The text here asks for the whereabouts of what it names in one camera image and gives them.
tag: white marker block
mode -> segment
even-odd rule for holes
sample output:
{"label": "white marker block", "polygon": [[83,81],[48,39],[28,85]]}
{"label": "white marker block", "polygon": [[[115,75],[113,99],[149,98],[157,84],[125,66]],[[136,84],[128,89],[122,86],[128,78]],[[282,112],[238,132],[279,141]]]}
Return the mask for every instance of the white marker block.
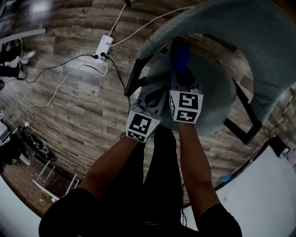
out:
{"label": "white marker block", "polygon": [[202,109],[204,96],[170,90],[170,108],[174,121],[195,124]]}
{"label": "white marker block", "polygon": [[125,133],[127,137],[145,143],[159,124],[158,119],[130,111]]}

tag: power strip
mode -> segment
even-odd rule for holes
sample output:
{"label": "power strip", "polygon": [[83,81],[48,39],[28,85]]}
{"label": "power strip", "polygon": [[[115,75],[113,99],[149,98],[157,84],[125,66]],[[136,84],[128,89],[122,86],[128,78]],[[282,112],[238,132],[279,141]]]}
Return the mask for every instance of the power strip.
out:
{"label": "power strip", "polygon": [[99,46],[97,48],[96,51],[96,55],[99,56],[98,59],[96,59],[96,61],[98,62],[104,62],[106,60],[105,57],[101,56],[101,53],[105,53],[106,55],[108,55],[109,49],[113,43],[114,38],[108,36],[108,35],[103,35],[101,38],[101,41],[99,43]]}

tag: wire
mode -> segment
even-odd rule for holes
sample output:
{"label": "wire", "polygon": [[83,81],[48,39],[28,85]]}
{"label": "wire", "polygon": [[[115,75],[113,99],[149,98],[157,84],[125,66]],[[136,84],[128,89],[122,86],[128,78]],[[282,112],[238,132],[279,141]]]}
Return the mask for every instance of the wire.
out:
{"label": "wire", "polygon": [[27,80],[25,80],[27,83],[29,83],[29,84],[31,84],[31,83],[34,83],[39,77],[40,77],[40,75],[45,71],[45,70],[48,70],[48,69],[54,69],[54,68],[57,68],[57,67],[60,67],[60,66],[63,66],[63,65],[65,65],[66,63],[68,63],[68,62],[70,62],[70,61],[72,61],[72,60],[74,60],[74,59],[76,59],[76,58],[78,58],[78,57],[82,57],[82,56],[91,56],[91,57],[94,57],[93,55],[91,55],[91,54],[82,54],[82,55],[79,55],[79,56],[76,56],[76,57],[74,57],[74,58],[72,58],[72,59],[70,59],[70,60],[68,60],[68,61],[66,61],[66,62],[64,62],[64,63],[62,63],[62,64],[60,64],[60,65],[58,65],[58,66],[53,66],[53,67],[49,67],[49,68],[45,68],[45,69],[43,69],[42,71],[41,71],[41,73],[39,73],[38,74],[38,76],[35,78],[35,80],[33,80],[33,81],[27,81]]}
{"label": "wire", "polygon": [[[119,73],[119,70],[118,70],[116,64],[115,64],[114,61],[113,61],[110,57],[108,57],[107,55],[104,55],[104,57],[108,58],[108,59],[113,63],[113,65],[114,65],[114,67],[115,67],[115,69],[116,69],[116,71],[117,71],[118,78],[119,78],[119,80],[120,80],[120,82],[121,82],[121,84],[122,84],[124,90],[126,90],[126,89],[125,89],[125,85],[124,85],[124,83],[123,83],[123,81],[122,81],[122,79],[121,79],[121,76],[120,76],[120,73]],[[128,111],[128,114],[129,114],[129,113],[130,113],[130,98],[129,98],[129,97],[128,97],[128,101],[129,101],[129,111]]]}
{"label": "wire", "polygon": [[119,19],[120,19],[121,15],[122,15],[122,13],[123,13],[123,11],[124,11],[125,7],[126,7],[126,4],[125,4],[125,5],[123,6],[123,8],[121,9],[121,12],[120,12],[120,14],[119,14],[119,16],[118,16],[118,18],[117,18],[116,22],[114,23],[114,25],[113,25],[113,27],[112,27],[112,29],[111,29],[110,33],[109,33],[109,36],[111,36],[111,34],[112,34],[112,32],[113,32],[113,30],[114,30],[115,26],[117,25],[117,23],[118,23],[118,21],[119,21]]}
{"label": "wire", "polygon": [[10,82],[10,81],[13,81],[13,80],[16,80],[17,78],[13,78],[13,79],[11,79],[11,80],[9,80],[9,81],[4,81],[4,84],[5,83],[8,83],[8,82]]}
{"label": "wire", "polygon": [[[54,95],[51,97],[51,99],[49,100],[49,102],[47,103],[47,104],[31,104],[31,105],[28,105],[28,101],[27,101],[27,99],[25,98],[25,97],[23,97],[23,98],[21,98],[20,97],[20,95],[19,95],[19,93],[18,92],[14,92],[15,93],[15,96],[16,96],[16,101],[18,102],[18,103],[20,103],[21,104],[21,106],[22,106],[22,108],[23,108],[23,110],[25,111],[25,113],[26,113],[26,115],[27,115],[27,117],[28,117],[28,123],[30,124],[30,117],[29,117],[29,115],[28,115],[28,113],[27,113],[27,109],[28,108],[30,108],[30,107],[33,107],[33,106],[39,106],[39,107],[42,107],[42,106],[48,106],[50,103],[51,103],[51,101],[54,99],[54,97],[56,96],[56,93],[57,93],[57,91],[58,91],[58,89],[62,86],[62,84],[64,84],[64,82],[66,81],[66,79],[68,78],[68,76],[70,75],[70,74],[72,74],[72,73],[74,73],[74,72],[76,72],[76,71],[78,71],[82,66],[88,66],[88,67],[91,67],[91,68],[93,68],[93,69],[95,69],[94,67],[92,67],[92,66],[89,66],[89,65],[85,65],[85,64],[83,64],[83,65],[81,65],[79,68],[77,68],[77,69],[75,69],[74,71],[71,71],[71,72],[69,72],[67,75],[66,75],[66,77],[65,77],[65,79],[57,86],[57,88],[56,88],[56,90],[55,90],[55,93],[54,93]],[[97,69],[95,69],[100,75],[105,75],[106,73],[107,73],[107,70],[106,70],[106,72],[105,72],[105,74],[101,74]]]}
{"label": "wire", "polygon": [[123,132],[122,134],[120,134],[119,138],[122,139],[125,136],[125,132]]}
{"label": "wire", "polygon": [[[130,36],[126,37],[125,39],[123,39],[123,40],[121,40],[121,41],[119,41],[119,42],[117,42],[117,43],[115,43],[115,44],[110,45],[110,47],[113,47],[113,46],[115,46],[115,45],[118,45],[118,44],[120,44],[120,43],[122,43],[122,42],[128,40],[129,38],[131,38],[132,36],[134,36],[137,32],[139,32],[141,29],[145,28],[147,25],[151,24],[152,22],[154,22],[155,20],[157,20],[157,19],[159,19],[159,18],[165,17],[165,16],[167,16],[167,15],[169,15],[169,14],[172,14],[172,13],[174,13],[174,12],[177,12],[177,11],[180,11],[180,10],[189,9],[189,8],[192,8],[192,7],[194,7],[194,6],[182,7],[182,8],[176,9],[176,10],[174,10],[174,11],[171,11],[171,12],[169,12],[169,13],[166,13],[166,14],[164,14],[164,15],[161,15],[161,16],[158,16],[158,17],[155,17],[154,19],[152,19],[151,21],[149,21],[147,24],[143,25],[141,28],[139,28],[139,29],[136,30],[134,33],[132,33]],[[119,20],[121,14],[122,14],[122,11],[120,12],[120,15],[119,15],[119,17],[118,17],[116,23],[118,22],[118,20]]]}
{"label": "wire", "polygon": [[108,72],[108,65],[107,65],[104,61],[102,61],[102,63],[105,64],[105,66],[106,66],[106,71],[105,71],[103,74],[100,73],[100,72],[99,72],[96,68],[94,68],[93,66],[86,65],[86,64],[84,64],[84,66],[87,66],[87,67],[90,67],[90,68],[96,70],[101,76],[105,76],[105,75],[107,74],[107,72]]}
{"label": "wire", "polygon": [[181,214],[182,214],[182,225],[184,225],[184,220],[185,220],[185,226],[187,227],[187,217],[184,213],[184,195],[185,195],[185,184],[183,183],[182,186],[182,194],[183,194],[183,198],[182,198],[182,207],[181,207]]}

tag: chair seat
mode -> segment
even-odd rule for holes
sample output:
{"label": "chair seat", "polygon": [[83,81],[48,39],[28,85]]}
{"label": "chair seat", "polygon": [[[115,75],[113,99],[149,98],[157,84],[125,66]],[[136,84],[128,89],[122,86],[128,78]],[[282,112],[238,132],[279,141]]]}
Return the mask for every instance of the chair seat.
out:
{"label": "chair seat", "polygon": [[[232,78],[226,74],[218,63],[191,52],[187,67],[195,77],[203,94],[203,105],[196,123],[199,136],[215,133],[224,123],[234,103],[236,89]],[[171,71],[173,70],[169,54],[160,57],[151,67],[146,78],[147,85],[167,86],[171,88]],[[178,131],[178,122],[173,121],[167,96],[161,113],[164,127]]]}

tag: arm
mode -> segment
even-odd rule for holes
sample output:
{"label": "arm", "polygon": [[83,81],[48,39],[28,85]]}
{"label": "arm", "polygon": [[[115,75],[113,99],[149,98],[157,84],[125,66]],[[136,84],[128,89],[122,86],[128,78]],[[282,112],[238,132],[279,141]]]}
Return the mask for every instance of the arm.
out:
{"label": "arm", "polygon": [[211,180],[211,169],[194,124],[179,124],[181,170],[195,220],[220,204]]}
{"label": "arm", "polygon": [[136,145],[136,140],[123,137],[92,165],[78,187],[88,190],[99,199],[117,177]]}

